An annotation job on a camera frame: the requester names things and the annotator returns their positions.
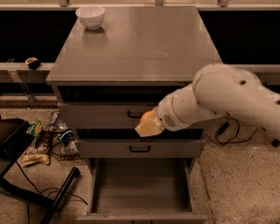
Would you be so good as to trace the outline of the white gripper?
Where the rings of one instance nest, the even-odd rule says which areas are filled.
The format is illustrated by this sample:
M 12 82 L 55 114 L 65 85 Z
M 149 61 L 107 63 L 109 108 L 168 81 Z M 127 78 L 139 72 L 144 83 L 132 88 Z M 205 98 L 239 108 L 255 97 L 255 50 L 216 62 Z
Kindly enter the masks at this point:
M 157 118 L 146 119 L 136 126 L 135 130 L 141 137 L 159 135 L 164 128 L 172 132 L 180 131 L 195 123 L 223 116 L 199 105 L 191 84 L 166 95 L 155 111 Z

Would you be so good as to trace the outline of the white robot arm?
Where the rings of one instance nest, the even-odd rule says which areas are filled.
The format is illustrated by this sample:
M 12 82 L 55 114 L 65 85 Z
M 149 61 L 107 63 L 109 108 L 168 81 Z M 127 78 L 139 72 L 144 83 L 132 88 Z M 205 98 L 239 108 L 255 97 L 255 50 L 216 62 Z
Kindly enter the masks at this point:
M 254 73 L 218 63 L 204 66 L 191 84 L 165 96 L 135 130 L 148 137 L 222 116 L 262 128 L 280 141 L 280 94 L 264 87 Z

